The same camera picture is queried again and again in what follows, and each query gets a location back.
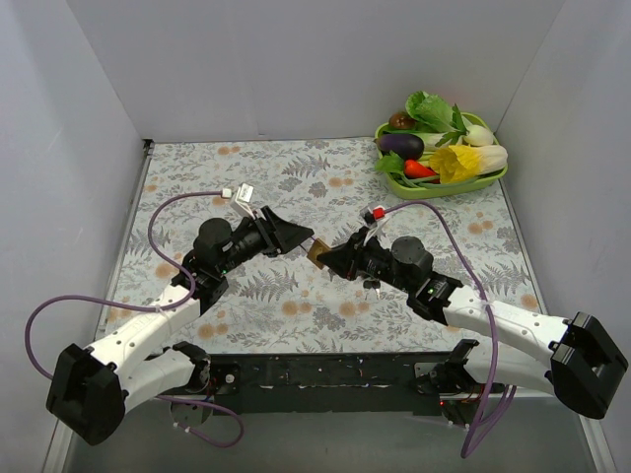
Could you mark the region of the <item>black headed keys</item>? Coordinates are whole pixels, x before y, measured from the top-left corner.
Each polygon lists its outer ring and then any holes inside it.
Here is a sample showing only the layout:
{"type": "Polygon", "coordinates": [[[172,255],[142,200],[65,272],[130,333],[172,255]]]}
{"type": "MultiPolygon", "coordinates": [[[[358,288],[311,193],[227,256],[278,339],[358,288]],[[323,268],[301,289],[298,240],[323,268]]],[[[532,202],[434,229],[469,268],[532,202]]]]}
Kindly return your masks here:
{"type": "Polygon", "coordinates": [[[370,294],[375,294],[377,300],[381,298],[381,282],[376,279],[365,279],[363,281],[363,288],[370,294]]]}

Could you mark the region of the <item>brass padlock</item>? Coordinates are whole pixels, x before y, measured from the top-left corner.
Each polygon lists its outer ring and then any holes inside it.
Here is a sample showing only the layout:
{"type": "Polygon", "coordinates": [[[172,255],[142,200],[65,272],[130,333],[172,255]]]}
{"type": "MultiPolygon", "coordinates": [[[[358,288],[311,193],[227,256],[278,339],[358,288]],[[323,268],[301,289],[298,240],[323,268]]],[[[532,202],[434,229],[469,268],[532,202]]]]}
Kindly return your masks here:
{"type": "Polygon", "coordinates": [[[325,267],[325,265],[318,260],[322,254],[330,251],[330,246],[324,240],[319,237],[310,236],[299,244],[299,248],[306,253],[308,260],[318,269],[322,270],[325,267]]]}

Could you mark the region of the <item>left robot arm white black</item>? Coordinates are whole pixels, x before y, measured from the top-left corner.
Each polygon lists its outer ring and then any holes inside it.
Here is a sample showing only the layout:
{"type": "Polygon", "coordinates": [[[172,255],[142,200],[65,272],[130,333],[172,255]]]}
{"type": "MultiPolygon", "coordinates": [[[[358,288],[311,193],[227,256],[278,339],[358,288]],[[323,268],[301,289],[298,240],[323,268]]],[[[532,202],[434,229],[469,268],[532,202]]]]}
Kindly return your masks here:
{"type": "Polygon", "coordinates": [[[156,351],[227,291],[227,275],[259,254],[287,254],[314,232],[269,208],[233,228],[212,218],[198,230],[182,268],[154,303],[119,329],[59,355],[46,409],[89,445],[110,437],[136,406],[172,389],[197,394],[210,382],[210,358],[188,342],[156,351]]]}

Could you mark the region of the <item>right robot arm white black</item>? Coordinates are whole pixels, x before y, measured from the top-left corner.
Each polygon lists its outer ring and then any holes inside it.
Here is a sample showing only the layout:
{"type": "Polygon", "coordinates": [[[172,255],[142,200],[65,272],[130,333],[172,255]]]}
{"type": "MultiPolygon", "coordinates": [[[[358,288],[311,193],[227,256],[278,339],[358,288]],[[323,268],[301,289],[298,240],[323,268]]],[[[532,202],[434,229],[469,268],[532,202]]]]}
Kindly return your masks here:
{"type": "Polygon", "coordinates": [[[552,394],[584,417],[605,416],[629,364],[596,317],[578,312],[564,318],[491,302],[434,271],[434,258],[419,238],[402,236],[384,248],[366,233],[361,229],[334,248],[316,244],[310,259],[343,279],[372,279],[402,291],[425,320],[489,337],[489,361],[470,348],[447,365],[453,389],[465,392],[492,376],[501,384],[552,394]]]}

